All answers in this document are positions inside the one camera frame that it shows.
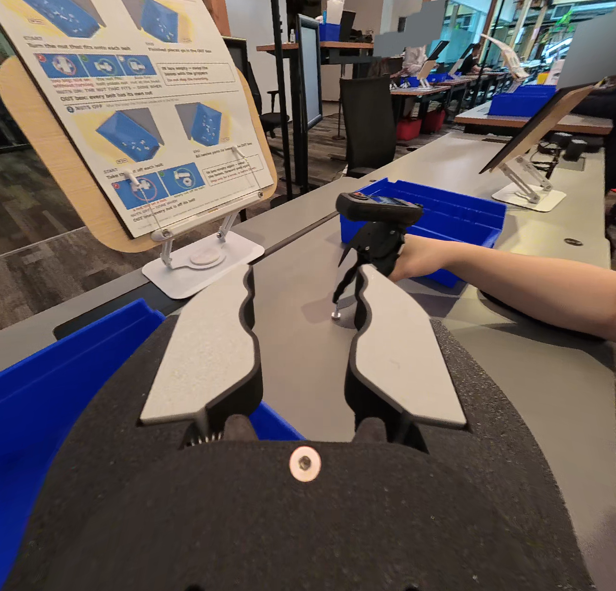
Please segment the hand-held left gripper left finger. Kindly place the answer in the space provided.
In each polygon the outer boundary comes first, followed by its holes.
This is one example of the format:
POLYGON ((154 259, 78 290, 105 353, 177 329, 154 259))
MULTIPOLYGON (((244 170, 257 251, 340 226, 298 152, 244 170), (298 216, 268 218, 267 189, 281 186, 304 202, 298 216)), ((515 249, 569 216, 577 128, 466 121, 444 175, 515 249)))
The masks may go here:
POLYGON ((187 421, 207 441, 223 435, 231 416, 257 410, 264 388, 254 296, 253 268, 243 264, 184 306, 145 400, 143 425, 187 421))

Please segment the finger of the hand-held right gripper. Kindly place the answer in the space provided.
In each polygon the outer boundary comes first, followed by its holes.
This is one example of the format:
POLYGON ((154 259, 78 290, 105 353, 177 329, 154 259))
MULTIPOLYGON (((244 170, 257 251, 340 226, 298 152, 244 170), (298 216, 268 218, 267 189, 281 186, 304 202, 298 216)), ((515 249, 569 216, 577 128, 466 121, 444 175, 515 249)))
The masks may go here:
POLYGON ((341 306, 343 295, 347 293, 347 288, 355 280, 358 268, 366 263, 364 257, 345 257, 338 265, 338 274, 333 291, 332 303, 334 306, 341 306))

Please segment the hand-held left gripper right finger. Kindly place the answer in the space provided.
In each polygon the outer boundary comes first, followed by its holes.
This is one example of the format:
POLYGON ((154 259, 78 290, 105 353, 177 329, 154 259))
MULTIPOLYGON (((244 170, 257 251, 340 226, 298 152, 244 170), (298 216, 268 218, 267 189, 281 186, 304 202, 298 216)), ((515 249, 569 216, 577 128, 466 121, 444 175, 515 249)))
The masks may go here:
POLYGON ((367 418, 390 442, 407 442, 412 426, 465 430, 465 415, 431 318, 406 291, 372 265, 362 265, 344 382, 355 428, 367 418))

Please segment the blue plastic bin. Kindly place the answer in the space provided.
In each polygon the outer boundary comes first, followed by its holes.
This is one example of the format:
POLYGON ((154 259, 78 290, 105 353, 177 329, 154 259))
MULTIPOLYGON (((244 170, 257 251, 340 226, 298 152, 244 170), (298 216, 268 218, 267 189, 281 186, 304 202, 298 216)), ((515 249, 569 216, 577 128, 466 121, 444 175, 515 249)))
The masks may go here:
MULTIPOLYGON (((28 515, 58 448, 91 399, 151 333, 163 322, 158 313, 113 333, 103 321, 27 358, 1 374, 1 577, 8 574, 28 515)), ((229 472, 251 472, 258 462, 273 471, 288 446, 257 446, 240 450, 239 442, 202 448, 192 455, 175 455, 184 430, 200 438, 195 425, 156 425, 142 431, 145 445, 128 436, 127 445, 111 454, 133 453, 137 467, 150 467, 144 456, 167 458, 161 487, 133 486, 134 511, 125 512, 127 495, 92 521, 78 515, 88 529, 83 538, 68 540, 54 565, 46 590, 273 590, 310 588, 306 582, 319 560, 311 538, 285 519, 277 503, 254 500, 243 511, 231 505, 214 507, 218 519, 206 521, 204 497, 190 493, 216 463, 220 478, 229 472)))
POLYGON ((377 201, 403 200, 423 207, 423 216, 407 233, 493 248, 504 226, 503 203, 406 180, 383 178, 358 190, 377 201))

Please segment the person's right forearm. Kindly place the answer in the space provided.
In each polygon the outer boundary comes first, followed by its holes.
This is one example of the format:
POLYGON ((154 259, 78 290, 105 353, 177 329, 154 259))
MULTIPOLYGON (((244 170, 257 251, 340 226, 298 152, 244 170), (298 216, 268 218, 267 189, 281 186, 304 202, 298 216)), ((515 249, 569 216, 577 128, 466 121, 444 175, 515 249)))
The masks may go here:
POLYGON ((565 259, 446 242, 443 265, 512 309, 615 342, 615 272, 565 259))

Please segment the person's right hand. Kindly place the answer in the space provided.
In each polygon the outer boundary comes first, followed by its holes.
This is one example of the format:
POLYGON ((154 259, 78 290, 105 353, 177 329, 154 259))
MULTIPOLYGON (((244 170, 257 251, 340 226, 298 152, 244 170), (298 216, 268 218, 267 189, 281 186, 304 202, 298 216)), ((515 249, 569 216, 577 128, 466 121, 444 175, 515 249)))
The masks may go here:
POLYGON ((455 260, 460 244, 406 234, 404 245, 398 254, 395 266, 388 279, 398 282, 418 278, 447 269, 455 260))

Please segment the black desk mat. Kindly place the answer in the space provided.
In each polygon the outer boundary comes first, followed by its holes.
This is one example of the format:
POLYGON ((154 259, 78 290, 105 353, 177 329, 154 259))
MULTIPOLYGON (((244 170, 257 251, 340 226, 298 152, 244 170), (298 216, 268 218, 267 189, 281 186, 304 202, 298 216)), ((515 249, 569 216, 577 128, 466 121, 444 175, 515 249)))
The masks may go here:
POLYGON ((69 319, 56 326, 53 334, 56 340, 62 340, 99 320, 103 321, 104 332, 113 333, 114 328, 122 329, 157 312, 165 319, 187 302, 188 299, 171 298, 150 282, 69 319))

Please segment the white board stand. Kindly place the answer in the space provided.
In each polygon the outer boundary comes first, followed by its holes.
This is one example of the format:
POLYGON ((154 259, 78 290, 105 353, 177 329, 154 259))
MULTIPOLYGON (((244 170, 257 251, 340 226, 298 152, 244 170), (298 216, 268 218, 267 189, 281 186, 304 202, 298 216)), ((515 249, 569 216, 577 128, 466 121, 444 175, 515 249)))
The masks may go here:
POLYGON ((509 180, 509 184, 492 195, 492 199, 497 202, 548 213, 566 199, 566 193, 555 189, 551 180, 526 156, 501 163, 497 170, 509 180))
POLYGON ((168 232, 158 259, 142 267, 142 274, 173 300, 186 300, 221 279, 239 265, 264 255, 263 246, 231 231, 240 212, 228 214, 219 230, 189 245, 173 249, 168 232))

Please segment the black office chair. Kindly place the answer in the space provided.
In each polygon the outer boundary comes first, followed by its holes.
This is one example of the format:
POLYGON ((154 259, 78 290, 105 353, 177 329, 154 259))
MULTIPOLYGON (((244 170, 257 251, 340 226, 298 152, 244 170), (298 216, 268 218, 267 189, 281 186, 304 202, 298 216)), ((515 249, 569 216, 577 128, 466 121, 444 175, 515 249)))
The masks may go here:
POLYGON ((279 112, 274 112, 273 110, 275 97, 278 95, 279 91, 278 90, 268 91, 268 94, 271 97, 272 110, 268 113, 263 113, 261 93, 260 93, 258 84, 256 82, 254 72, 252 70, 252 66, 250 62, 248 62, 247 71, 248 72, 247 72, 246 79, 247 79, 247 82, 248 82, 248 85, 249 85, 249 88, 252 94, 252 98, 254 100, 254 104, 256 106, 263 130, 266 134, 270 135, 271 138, 276 138, 275 130, 277 128, 281 128, 283 125, 281 114, 279 112))
POLYGON ((389 76, 341 79, 340 101, 346 132, 345 175, 363 176, 392 163, 397 137, 389 76))

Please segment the black framed floor sign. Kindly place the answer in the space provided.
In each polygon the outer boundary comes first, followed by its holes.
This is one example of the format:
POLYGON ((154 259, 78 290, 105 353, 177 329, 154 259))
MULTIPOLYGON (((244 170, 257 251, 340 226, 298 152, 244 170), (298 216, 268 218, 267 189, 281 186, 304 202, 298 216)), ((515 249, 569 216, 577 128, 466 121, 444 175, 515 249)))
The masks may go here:
POLYGON ((307 137, 309 130, 323 119, 321 95, 321 64, 319 23, 303 14, 296 18, 296 40, 299 65, 299 111, 300 111, 300 190, 302 194, 310 191, 307 137))

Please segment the wooden display board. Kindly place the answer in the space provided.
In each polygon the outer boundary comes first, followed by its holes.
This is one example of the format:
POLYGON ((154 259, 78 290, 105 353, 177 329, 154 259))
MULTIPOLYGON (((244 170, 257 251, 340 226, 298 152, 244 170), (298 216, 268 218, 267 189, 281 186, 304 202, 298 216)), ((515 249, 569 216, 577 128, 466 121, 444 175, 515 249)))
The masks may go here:
POLYGON ((177 239, 199 225, 237 213, 273 196, 278 184, 277 171, 248 83, 241 74, 238 77, 272 185, 136 239, 130 238, 123 228, 116 211, 67 137, 64 125, 54 116, 17 56, 9 57, 1 65, 1 100, 92 236, 112 250, 142 253, 177 239))
POLYGON ((509 163, 517 156, 525 154, 546 133, 554 129, 562 118, 595 89, 596 85, 596 83, 588 83, 558 89, 556 94, 530 118, 521 132, 512 138, 479 173, 495 171, 502 164, 509 163))

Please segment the black pole stand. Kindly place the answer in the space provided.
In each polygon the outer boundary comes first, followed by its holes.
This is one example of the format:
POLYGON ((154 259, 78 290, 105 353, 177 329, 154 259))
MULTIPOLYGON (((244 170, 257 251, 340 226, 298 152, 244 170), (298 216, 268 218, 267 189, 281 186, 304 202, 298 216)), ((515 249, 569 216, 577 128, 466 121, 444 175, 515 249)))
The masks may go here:
POLYGON ((282 21, 280 14, 279 0, 270 0, 270 6, 272 10, 272 24, 273 24, 273 44, 274 44, 274 56, 276 63, 276 75, 277 84, 279 90, 280 99, 280 117, 281 117, 281 139, 282 139, 282 151, 283 151, 283 167, 284 167, 284 183, 285 183, 285 196, 274 199, 275 206, 282 205, 292 201, 293 194, 293 181, 291 178, 291 160, 289 149, 289 135, 288 135, 288 117, 287 117, 287 98, 285 87, 285 74, 283 65, 283 47, 282 47, 282 21))

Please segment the black monitor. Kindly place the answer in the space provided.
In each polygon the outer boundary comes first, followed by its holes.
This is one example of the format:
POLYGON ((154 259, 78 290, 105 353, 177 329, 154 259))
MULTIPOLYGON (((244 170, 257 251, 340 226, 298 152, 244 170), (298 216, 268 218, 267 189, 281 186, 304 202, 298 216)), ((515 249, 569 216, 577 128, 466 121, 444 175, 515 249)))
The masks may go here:
POLYGON ((258 114, 261 114, 261 94, 256 83, 251 64, 248 61, 248 48, 246 40, 230 36, 223 36, 222 39, 227 46, 227 50, 229 51, 236 68, 241 72, 246 82, 248 83, 258 114))

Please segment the printed instruction sheet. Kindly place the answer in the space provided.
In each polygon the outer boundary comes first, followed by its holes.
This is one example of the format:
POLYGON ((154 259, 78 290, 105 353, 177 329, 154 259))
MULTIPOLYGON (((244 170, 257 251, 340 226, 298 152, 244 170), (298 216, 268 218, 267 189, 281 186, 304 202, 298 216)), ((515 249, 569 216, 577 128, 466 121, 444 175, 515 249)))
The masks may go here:
POLYGON ((275 186, 203 0, 1 0, 1 29, 128 237, 275 186))

